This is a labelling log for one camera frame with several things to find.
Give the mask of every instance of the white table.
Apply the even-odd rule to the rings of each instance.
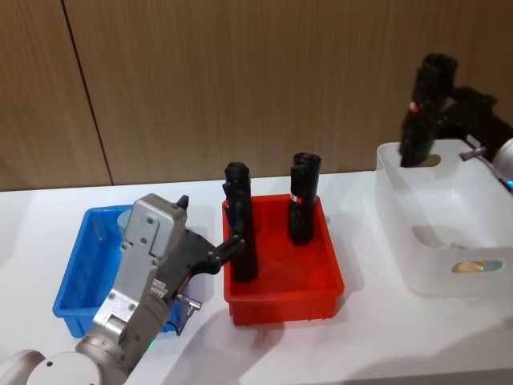
[[[234,327],[222,273],[195,277],[205,301],[181,337],[160,334],[127,384],[410,385],[513,379],[513,296],[424,298],[405,286],[374,207],[373,172],[323,175],[318,194],[345,280],[334,319]],[[252,180],[253,195],[289,178]],[[51,311],[83,213],[147,193],[190,196],[188,226],[221,242],[219,181],[0,193],[0,360],[78,342]]]

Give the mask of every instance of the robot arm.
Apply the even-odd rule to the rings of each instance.
[[[454,87],[457,62],[430,54],[418,69],[410,108],[402,124],[402,167],[414,167],[429,155],[435,139],[466,141],[501,181],[513,180],[513,128],[493,113],[496,98],[469,87]]]
[[[187,206],[186,196],[176,204],[154,194],[137,200],[114,286],[76,352],[45,359],[27,351],[11,363],[9,376],[0,372],[0,385],[68,385],[77,379],[86,385],[125,383],[168,321],[174,301],[188,306],[185,322],[201,308],[200,302],[181,293],[190,278],[217,274],[244,247],[238,234],[215,247],[186,229]]]

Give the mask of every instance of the bin handle hole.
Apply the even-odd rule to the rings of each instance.
[[[413,168],[421,168],[421,167],[436,167],[442,161],[442,157],[439,154],[430,154],[427,156],[426,160],[424,160],[421,164],[414,166]]]
[[[453,265],[450,271],[453,273],[490,273],[503,268],[500,260],[491,261],[465,261]]]

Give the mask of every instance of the red plastic tray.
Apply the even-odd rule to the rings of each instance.
[[[287,234],[289,199],[252,198],[259,275],[248,283],[235,282],[231,264],[224,266],[224,299],[235,325],[332,318],[337,313],[344,282],[321,201],[317,198],[314,207],[313,240],[295,246]],[[223,235],[228,239],[226,215]]]

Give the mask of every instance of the wooden wall panel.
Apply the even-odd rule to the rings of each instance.
[[[110,184],[59,0],[0,1],[0,189]]]
[[[398,140],[415,69],[459,59],[458,81],[513,123],[513,2],[66,0],[116,184],[371,169]]]

